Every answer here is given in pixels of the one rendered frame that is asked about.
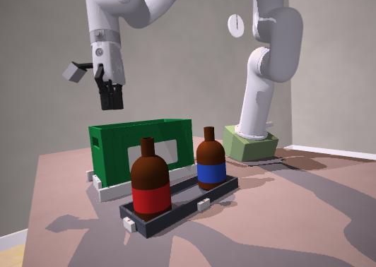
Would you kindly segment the brown bottle with red label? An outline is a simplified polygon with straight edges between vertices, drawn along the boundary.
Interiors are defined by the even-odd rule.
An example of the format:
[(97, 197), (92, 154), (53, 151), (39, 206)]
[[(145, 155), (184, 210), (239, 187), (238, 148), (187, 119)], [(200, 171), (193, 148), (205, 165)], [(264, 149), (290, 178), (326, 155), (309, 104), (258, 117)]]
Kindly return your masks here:
[(172, 210), (169, 169), (155, 155), (154, 138), (140, 138), (141, 157), (131, 167), (134, 214), (148, 222)]

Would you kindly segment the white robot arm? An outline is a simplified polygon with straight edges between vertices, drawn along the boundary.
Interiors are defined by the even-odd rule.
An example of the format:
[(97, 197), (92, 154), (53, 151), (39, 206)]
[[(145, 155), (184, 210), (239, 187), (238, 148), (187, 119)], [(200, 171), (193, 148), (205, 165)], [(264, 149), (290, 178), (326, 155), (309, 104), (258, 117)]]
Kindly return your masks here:
[[(90, 43), (112, 41), (121, 44), (119, 17), (133, 28), (144, 28), (159, 19), (176, 0), (86, 0)], [(300, 13), (283, 7), (284, 0), (253, 0), (254, 38), (270, 47), (254, 50), (247, 64), (247, 86), (240, 124), (235, 133), (250, 140), (262, 140), (266, 128), (274, 82), (289, 81), (298, 68), (303, 21)], [(283, 7), (283, 8), (281, 8)], [(62, 74), (78, 83), (93, 63), (71, 62)], [(265, 124), (266, 123), (266, 124)]]

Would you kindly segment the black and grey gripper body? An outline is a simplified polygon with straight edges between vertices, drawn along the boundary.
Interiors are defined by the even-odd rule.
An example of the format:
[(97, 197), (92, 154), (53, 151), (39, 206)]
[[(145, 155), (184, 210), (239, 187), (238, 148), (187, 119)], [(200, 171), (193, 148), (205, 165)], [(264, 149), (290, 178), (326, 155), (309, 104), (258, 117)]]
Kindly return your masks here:
[[(125, 85), (124, 66), (120, 49), (121, 44), (112, 41), (97, 41), (91, 44), (93, 48), (94, 75), (100, 64), (104, 66), (103, 82), (112, 80), (113, 83)], [(102, 52), (102, 54), (100, 54)], [(114, 81), (114, 82), (113, 82)]]

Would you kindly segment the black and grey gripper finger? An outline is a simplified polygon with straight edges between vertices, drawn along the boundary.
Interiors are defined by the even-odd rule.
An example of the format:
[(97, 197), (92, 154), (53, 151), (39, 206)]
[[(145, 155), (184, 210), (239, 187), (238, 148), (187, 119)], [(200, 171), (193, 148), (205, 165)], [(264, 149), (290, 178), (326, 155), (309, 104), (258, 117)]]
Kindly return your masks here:
[(100, 64), (95, 74), (95, 81), (98, 84), (102, 110), (114, 109), (114, 98), (112, 93), (112, 80), (103, 82), (104, 66)]
[(123, 99), (122, 99), (122, 85), (112, 84), (112, 94), (114, 98), (114, 109), (124, 109)]

